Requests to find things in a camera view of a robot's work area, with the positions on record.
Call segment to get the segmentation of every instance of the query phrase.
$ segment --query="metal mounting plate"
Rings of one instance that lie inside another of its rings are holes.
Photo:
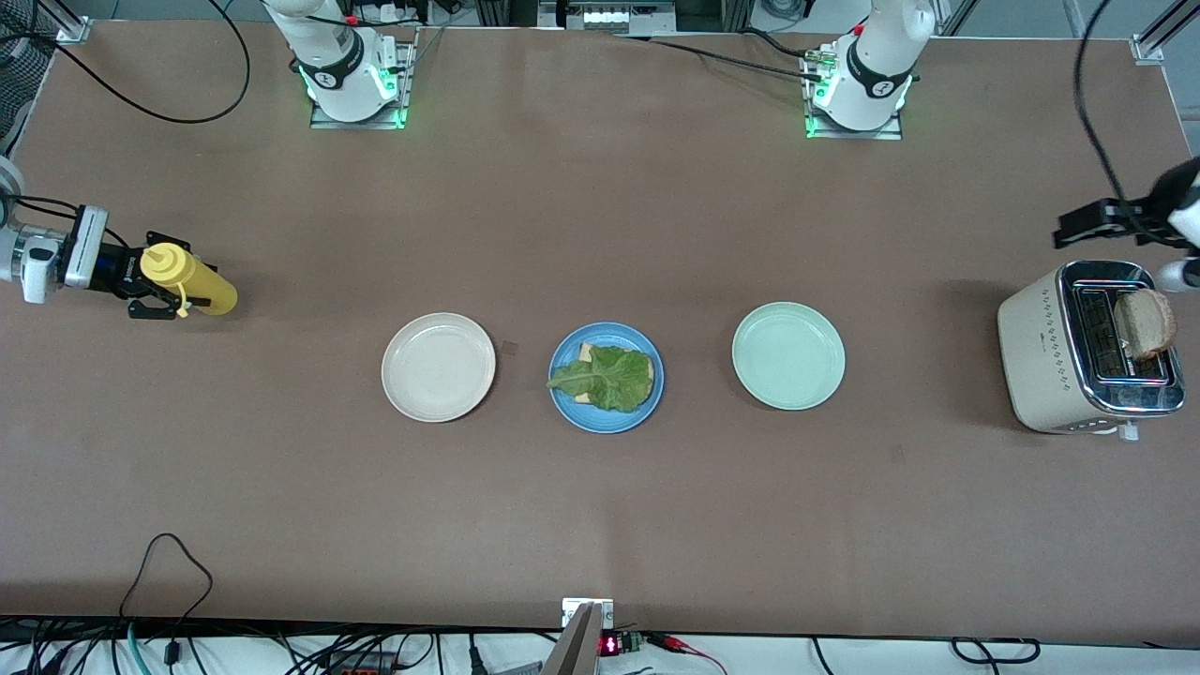
[[[571,622],[575,610],[583,603],[600,603],[604,609],[604,628],[612,628],[611,598],[563,598],[563,628]]]

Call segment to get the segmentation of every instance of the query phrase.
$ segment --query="yellow bottle cap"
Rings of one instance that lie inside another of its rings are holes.
[[[161,286],[175,286],[191,276],[192,256],[175,244],[155,244],[142,253],[142,274]]]

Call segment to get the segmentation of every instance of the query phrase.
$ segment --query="light green plate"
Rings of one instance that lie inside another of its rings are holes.
[[[806,410],[838,390],[846,348],[829,319],[797,303],[770,303],[750,312],[733,335],[733,370],[768,406]]]

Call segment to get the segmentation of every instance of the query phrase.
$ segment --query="white plate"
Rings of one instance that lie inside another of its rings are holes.
[[[484,328],[456,313],[422,316],[383,354],[383,390],[418,422],[450,422],[484,400],[496,376],[496,348]]]

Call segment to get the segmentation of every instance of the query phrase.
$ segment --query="toast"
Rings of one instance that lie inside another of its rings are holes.
[[[1175,344],[1175,313],[1158,291],[1142,288],[1121,295],[1112,318],[1126,356],[1133,360],[1154,358]]]

